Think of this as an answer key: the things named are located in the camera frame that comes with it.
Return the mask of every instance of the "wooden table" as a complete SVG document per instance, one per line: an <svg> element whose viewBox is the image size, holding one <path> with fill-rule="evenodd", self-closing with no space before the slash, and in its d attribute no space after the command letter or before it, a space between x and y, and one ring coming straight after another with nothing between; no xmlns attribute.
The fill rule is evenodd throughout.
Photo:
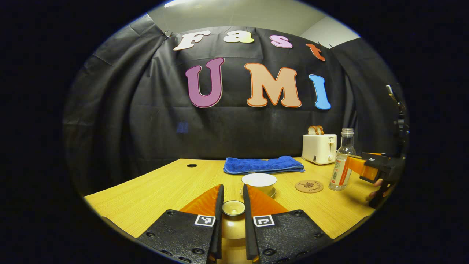
<svg viewBox="0 0 469 264"><path fill-rule="evenodd" d="M366 196L379 187L352 172L348 186L343 191L329 189L333 163L315 165L300 157L294 158L304 165L305 172L274 174L277 183L275 200L288 210L304 210L332 239L343 234L374 209L369 207ZM224 160L179 159L120 185L90 194L86 201L101 216L109 218L121 229L139 237L161 214L168 210L179 210L208 189L224 185L225 201L243 201L240 189L243 175L223 172ZM295 189L300 180L317 180L324 189L315 194L306 194ZM222 239L223 259L218 263L249 264L246 260L245 239Z"/></svg>

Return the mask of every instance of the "saucer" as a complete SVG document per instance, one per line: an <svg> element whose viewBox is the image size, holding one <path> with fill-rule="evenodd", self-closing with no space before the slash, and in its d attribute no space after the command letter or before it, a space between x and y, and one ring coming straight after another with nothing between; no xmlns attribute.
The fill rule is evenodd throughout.
<svg viewBox="0 0 469 264"><path fill-rule="evenodd" d="M244 194L243 194L243 188L241 188L241 190L239 190L239 193L241 194L241 196L244 196ZM277 193L277 190L275 190L275 188L272 187L272 190L270 191L270 193L268 194L268 196L270 196L271 198L273 198L276 193Z"/></svg>

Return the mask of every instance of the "teacup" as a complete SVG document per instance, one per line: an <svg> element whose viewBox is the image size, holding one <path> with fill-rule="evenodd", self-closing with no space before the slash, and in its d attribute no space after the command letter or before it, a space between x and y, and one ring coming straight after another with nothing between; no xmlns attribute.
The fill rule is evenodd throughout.
<svg viewBox="0 0 469 264"><path fill-rule="evenodd" d="M251 173L245 175L241 181L244 184L256 187L265 194L269 194L272 191L273 185L277 182L277 178L267 173Z"/></svg>

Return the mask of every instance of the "blue towel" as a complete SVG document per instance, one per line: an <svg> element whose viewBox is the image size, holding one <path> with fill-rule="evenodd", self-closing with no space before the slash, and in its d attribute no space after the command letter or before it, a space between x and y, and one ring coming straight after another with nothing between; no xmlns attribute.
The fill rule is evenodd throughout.
<svg viewBox="0 0 469 264"><path fill-rule="evenodd" d="M227 158L223 171L230 174L247 174L253 172L279 173L285 171L304 171L304 166L290 156L278 159L236 159Z"/></svg>

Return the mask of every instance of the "black curtain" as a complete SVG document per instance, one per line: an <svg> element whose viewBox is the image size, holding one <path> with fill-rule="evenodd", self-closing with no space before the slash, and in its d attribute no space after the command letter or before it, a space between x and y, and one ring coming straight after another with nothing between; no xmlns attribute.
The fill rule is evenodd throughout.
<svg viewBox="0 0 469 264"><path fill-rule="evenodd" d="M193 47L173 50L181 35L204 30L211 34ZM254 42L223 41L235 30L251 32ZM272 45L271 35L287 37L293 48ZM309 43L321 50L325 62L312 54ZM397 109L385 85L396 89L396 82L384 78L391 73L363 43L357 39L328 49L252 27L205 28L166 38L145 15L103 43L71 88L63 125L72 178L88 195L179 158L300 156L302 136L310 125L321 125L338 137L342 127L354 127L358 153L390 152L394 143L389 129ZM189 99L185 72L202 66L200 92L208 94L211 81L205 64L217 57L225 58L222 97L213 107L197 108ZM296 70L301 107L270 101L264 107L247 105L251 78L244 65L253 62L265 65L274 77L283 67ZM325 79L330 109L314 106L309 74Z"/></svg>

